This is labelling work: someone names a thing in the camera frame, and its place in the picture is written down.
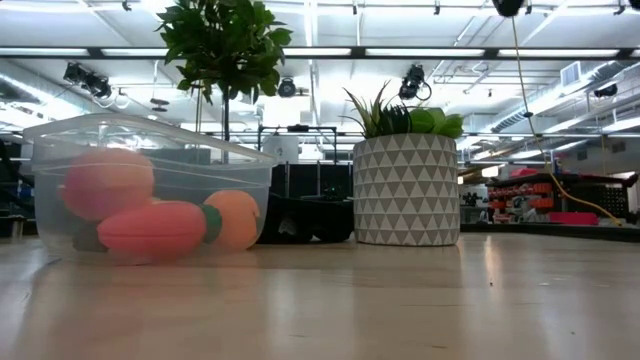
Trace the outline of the white box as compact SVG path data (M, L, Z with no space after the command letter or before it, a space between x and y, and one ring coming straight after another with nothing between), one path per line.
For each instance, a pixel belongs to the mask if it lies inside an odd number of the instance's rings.
M299 138L288 135L272 135L267 137L262 145L265 153L274 155L278 162L295 164L299 160Z

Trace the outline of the orange toy carrot green top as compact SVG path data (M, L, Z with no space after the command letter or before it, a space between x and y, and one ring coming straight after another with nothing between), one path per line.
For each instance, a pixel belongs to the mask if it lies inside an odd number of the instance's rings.
M191 254L213 242L221 228L222 216L214 206L164 201L113 215L98 225L97 234L116 254L158 261Z

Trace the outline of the orange toy fruit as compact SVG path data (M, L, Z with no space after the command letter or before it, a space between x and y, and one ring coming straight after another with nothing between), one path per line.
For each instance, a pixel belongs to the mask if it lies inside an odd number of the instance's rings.
M220 231L213 244L225 251L244 251L255 244L259 234L259 206L241 190L221 190L210 195L205 205L216 208L221 216Z

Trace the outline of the leafy green artificial tree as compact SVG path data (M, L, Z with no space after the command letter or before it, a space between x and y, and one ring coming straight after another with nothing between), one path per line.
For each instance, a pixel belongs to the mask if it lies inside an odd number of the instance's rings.
M198 90L207 103L215 88L221 91L223 139L229 141L230 100L277 93L276 66L285 63L292 31L256 0L174 0L157 16L165 62L185 61L178 88Z

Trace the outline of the small dark toy produce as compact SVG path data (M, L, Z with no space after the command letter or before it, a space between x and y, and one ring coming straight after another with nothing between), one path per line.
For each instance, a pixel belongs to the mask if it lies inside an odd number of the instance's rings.
M79 252L106 253L109 248L100 242L98 222L84 224L72 237L72 247Z

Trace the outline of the black workbench with orange bins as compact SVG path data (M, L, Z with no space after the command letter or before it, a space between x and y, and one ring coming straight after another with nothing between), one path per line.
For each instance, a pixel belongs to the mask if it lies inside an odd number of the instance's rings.
M496 222L552 223L551 212L595 213L599 222L628 219L629 190L640 174L611 177L579 173L530 174L487 184Z

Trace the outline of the green succulent plant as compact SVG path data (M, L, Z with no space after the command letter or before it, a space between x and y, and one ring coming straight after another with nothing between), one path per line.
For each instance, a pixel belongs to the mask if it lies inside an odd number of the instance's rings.
M348 101L353 105L358 118L343 115L359 124L365 139L396 134L432 134L458 139L463 134L464 117L447 114L440 107L406 106L383 98L390 80L383 83L372 99L358 98L344 88Z

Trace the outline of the clear plastic tupperware container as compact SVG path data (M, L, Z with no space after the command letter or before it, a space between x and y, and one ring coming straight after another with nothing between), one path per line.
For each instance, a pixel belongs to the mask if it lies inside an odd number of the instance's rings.
M120 148L146 156L153 165L150 203L183 201L196 205L221 190L241 190L259 206L259 236L266 220L272 155L159 121L118 114L90 114L26 129L33 146L35 220L47 250L60 258L89 263L153 264L225 251L213 242L177 259L150 261L116 254L79 252L73 235L89 221L68 210L59 195L72 161L96 148Z

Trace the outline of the grey white triangle-pattern planter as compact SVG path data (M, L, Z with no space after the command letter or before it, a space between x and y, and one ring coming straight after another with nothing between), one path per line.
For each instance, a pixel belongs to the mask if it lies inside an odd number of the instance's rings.
M394 134L354 146L354 236L387 246L451 246L460 234L456 141Z

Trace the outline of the white ceiling air vent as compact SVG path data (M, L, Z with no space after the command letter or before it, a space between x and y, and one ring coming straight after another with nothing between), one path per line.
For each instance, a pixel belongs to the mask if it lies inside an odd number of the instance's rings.
M563 87L578 83L581 79L581 62L573 62L560 70L560 80Z

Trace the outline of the pale orange toy peach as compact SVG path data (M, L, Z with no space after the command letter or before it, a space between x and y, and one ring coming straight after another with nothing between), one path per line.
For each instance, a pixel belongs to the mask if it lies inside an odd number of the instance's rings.
M75 158L59 195L66 208L89 221L151 202L153 165L137 152L120 148L96 148Z

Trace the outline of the black overhead frame beam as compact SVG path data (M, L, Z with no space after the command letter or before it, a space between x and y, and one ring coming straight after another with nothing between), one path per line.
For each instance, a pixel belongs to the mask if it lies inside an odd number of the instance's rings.
M159 47L0 46L0 58L7 59L160 60L167 53ZM284 56L326 60L640 61L640 48L286 47Z

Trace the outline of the red bin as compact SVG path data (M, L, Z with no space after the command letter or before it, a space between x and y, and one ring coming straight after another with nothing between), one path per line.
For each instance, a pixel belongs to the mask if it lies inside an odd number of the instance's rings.
M599 224L598 216L589 212L551 212L549 220L556 224L575 226L597 226Z

